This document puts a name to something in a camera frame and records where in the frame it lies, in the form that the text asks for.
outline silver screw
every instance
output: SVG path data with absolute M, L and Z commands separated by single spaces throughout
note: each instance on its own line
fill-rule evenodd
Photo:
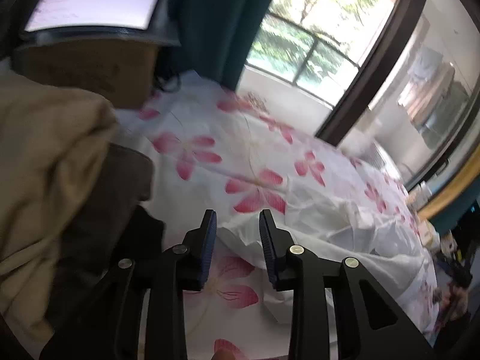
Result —
M 188 251 L 188 247 L 183 244 L 178 244 L 175 245 L 172 250 L 175 254 L 184 254 Z
M 131 264 L 132 264 L 131 259 L 121 259 L 118 262 L 118 267 L 121 269 L 127 269 L 131 267 Z
M 359 265 L 359 261 L 353 257 L 348 257 L 345 260 L 345 265 L 349 268 L 357 268 Z
M 300 245 L 293 245 L 290 246 L 290 252 L 293 254 L 302 254 L 305 251 L 302 246 Z

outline cardboard box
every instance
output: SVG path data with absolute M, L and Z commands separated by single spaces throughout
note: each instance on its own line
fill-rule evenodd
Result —
M 24 46 L 13 69 L 37 83 L 99 93 L 115 108 L 141 108 L 152 90 L 158 45 L 136 40 L 83 39 Z

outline bed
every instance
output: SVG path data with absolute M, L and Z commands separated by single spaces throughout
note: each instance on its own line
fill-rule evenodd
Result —
M 165 248 L 197 227 L 206 209 L 217 212 L 208 282 L 184 297 L 189 358 L 210 359 L 220 347 L 237 360 L 288 354 L 292 294 L 274 292 L 266 276 L 258 232 L 264 208 L 318 256 L 358 258 L 428 335 L 437 283 L 404 187 L 193 71 L 179 82 L 140 111 L 117 110 L 114 142 L 154 162 L 145 208 L 165 222 Z M 335 358 L 334 323 L 330 342 Z

